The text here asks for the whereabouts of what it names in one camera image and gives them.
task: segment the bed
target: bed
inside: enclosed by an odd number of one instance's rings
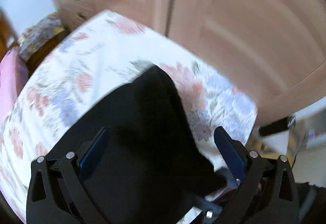
[[[247,142],[257,110],[242,91],[157,32],[102,11],[45,58],[2,123],[0,189],[23,222],[31,162],[46,155],[102,97],[153,64],[174,81],[194,141],[216,170],[225,163],[212,139],[215,127],[222,125],[232,138]],[[197,214],[192,209],[180,222]]]

